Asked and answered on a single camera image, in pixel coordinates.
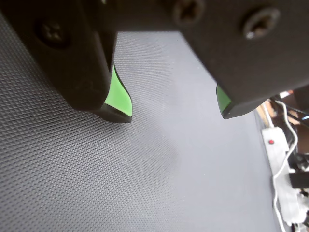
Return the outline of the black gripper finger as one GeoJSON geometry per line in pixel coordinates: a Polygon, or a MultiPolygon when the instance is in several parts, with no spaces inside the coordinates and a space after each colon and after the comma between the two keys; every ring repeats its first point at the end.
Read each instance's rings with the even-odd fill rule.
{"type": "Polygon", "coordinates": [[[77,111],[129,123],[131,97],[114,66],[117,33],[97,28],[99,0],[3,0],[1,13],[77,111]]]}
{"type": "Polygon", "coordinates": [[[231,102],[229,119],[309,83],[306,0],[208,0],[182,34],[231,102]]]}

